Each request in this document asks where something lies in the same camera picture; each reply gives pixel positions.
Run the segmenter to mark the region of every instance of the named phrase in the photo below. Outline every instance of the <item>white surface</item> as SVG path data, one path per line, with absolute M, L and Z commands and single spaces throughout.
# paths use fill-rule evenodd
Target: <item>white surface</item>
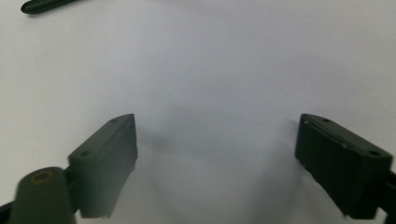
M 111 219 L 343 218 L 294 159 L 301 113 L 396 154 L 395 1 L 0 2 L 0 203 L 107 120 L 135 113 L 139 159 Z

